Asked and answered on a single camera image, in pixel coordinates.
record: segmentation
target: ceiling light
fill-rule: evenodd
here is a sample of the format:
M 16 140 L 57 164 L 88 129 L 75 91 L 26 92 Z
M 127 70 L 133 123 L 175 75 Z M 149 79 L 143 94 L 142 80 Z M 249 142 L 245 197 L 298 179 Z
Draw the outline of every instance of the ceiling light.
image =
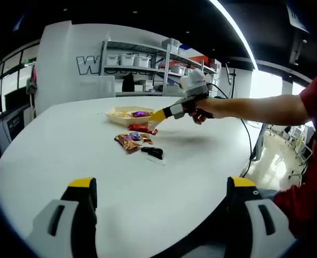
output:
M 228 11 L 223 7 L 223 5 L 218 0 L 209 0 L 209 1 L 223 14 L 223 16 L 230 23 L 230 25 L 234 28 L 234 30 L 236 31 L 237 35 L 241 39 L 246 51 L 248 52 L 249 57 L 251 59 L 251 62 L 253 63 L 254 68 L 256 70 L 258 70 L 259 68 L 257 67 L 253 52 L 251 51 L 247 40 L 245 39 L 242 31 L 239 29 L 239 27 L 236 24 L 235 20 L 231 17 L 231 15 L 228 13 Z

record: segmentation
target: human arm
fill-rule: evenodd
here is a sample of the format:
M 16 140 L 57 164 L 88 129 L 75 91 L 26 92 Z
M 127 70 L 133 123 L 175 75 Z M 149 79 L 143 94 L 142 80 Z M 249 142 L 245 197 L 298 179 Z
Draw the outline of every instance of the human arm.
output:
M 198 101 L 196 108 L 212 113 L 215 118 L 237 117 L 274 125 L 301 125 L 309 121 L 301 97 L 295 95 L 261 99 L 206 98 Z M 195 112 L 190 115 L 197 124 L 206 120 Z

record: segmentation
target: white round table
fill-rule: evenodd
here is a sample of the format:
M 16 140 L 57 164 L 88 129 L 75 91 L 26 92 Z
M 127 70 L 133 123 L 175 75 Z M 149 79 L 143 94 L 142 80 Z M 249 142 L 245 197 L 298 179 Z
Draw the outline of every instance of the white round table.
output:
M 127 154 L 114 140 L 126 128 L 107 121 L 114 106 L 161 109 L 175 97 L 120 97 L 56 105 L 30 123 L 0 160 L 0 205 L 22 238 L 34 217 L 60 199 L 78 178 L 97 181 L 96 249 L 99 257 L 141 258 L 172 246 L 226 195 L 227 177 L 249 158 L 241 121 L 211 119 L 202 126 L 186 115 L 169 118 L 153 136 L 165 166 L 145 154 Z M 259 129 L 250 128 L 255 144 Z

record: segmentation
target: ceiling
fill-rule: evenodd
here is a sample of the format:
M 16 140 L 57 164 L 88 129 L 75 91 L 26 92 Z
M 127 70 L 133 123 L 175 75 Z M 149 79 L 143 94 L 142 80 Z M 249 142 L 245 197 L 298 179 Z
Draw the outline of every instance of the ceiling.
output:
M 108 23 L 141 28 L 176 38 L 210 58 L 230 62 L 231 67 L 252 69 L 250 63 L 231 60 L 230 57 L 249 56 L 233 28 L 208 0 L 56 2 L 20 1 L 0 6 L 0 56 L 39 39 L 46 25 L 71 20 L 74 24 Z M 242 30 L 257 60 L 296 70 L 309 78 L 316 76 L 317 42 L 310 34 L 290 25 L 284 1 L 221 2 Z M 19 29 L 12 32 L 21 17 Z M 294 41 L 303 39 L 307 43 L 302 45 L 296 66 L 289 63 L 291 51 Z

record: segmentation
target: red shirt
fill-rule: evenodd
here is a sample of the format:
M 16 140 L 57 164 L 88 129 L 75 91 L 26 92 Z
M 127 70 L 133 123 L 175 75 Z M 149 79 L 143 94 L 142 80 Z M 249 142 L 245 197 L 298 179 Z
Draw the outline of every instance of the red shirt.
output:
M 294 185 L 274 198 L 275 204 L 287 215 L 291 232 L 297 237 L 307 229 L 317 211 L 317 77 L 300 97 L 316 129 L 313 158 L 306 171 L 305 184 Z

